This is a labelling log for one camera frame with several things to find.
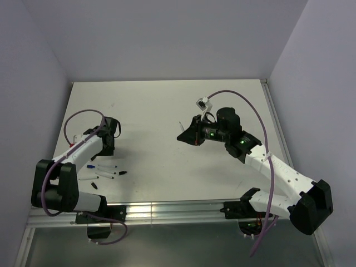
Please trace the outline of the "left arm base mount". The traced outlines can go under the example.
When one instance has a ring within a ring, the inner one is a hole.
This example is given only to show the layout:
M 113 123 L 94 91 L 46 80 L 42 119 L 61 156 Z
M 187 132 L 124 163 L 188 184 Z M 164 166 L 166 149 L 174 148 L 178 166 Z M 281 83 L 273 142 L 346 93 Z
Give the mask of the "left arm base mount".
M 100 243 L 112 243 L 109 241 L 109 235 L 112 233 L 113 224 L 118 223 L 124 227 L 124 232 L 119 240 L 122 240 L 127 232 L 126 205 L 109 205 L 104 211 L 78 212 L 75 218 L 75 224 L 87 225 L 87 237 L 91 241 Z

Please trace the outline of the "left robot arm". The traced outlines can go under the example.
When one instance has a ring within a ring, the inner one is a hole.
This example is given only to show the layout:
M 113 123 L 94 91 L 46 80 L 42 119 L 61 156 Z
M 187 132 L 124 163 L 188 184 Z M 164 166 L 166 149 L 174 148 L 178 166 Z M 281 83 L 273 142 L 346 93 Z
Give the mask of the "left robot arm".
M 97 156 L 112 156 L 115 132 L 121 124 L 115 118 L 104 117 L 102 124 L 80 135 L 66 152 L 37 163 L 31 194 L 31 204 L 42 208 L 49 216 L 61 212 L 88 212 L 95 222 L 108 217 L 105 196 L 80 192 L 77 173 Z

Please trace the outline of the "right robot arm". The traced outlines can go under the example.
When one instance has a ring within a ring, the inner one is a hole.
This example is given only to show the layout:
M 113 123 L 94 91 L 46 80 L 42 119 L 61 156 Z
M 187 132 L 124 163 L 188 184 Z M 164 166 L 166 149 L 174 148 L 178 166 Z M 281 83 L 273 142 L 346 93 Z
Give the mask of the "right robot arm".
M 194 116 L 178 141 L 200 146 L 206 140 L 224 143 L 226 151 L 274 182 L 284 195 L 269 196 L 258 188 L 249 189 L 238 201 L 227 201 L 220 210 L 226 219 L 246 219 L 265 215 L 287 218 L 305 235 L 311 235 L 332 214 L 332 192 L 324 180 L 314 181 L 278 157 L 268 153 L 255 136 L 244 131 L 233 108 L 218 110 L 216 121 Z

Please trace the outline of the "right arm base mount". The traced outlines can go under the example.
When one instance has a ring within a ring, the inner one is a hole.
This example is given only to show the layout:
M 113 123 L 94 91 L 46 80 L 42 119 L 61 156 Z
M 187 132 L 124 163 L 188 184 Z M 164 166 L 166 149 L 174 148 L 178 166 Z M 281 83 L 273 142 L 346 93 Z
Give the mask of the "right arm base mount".
M 257 212 L 247 201 L 226 201 L 220 212 L 227 220 L 237 220 L 243 237 L 254 238 L 262 231 L 264 212 Z

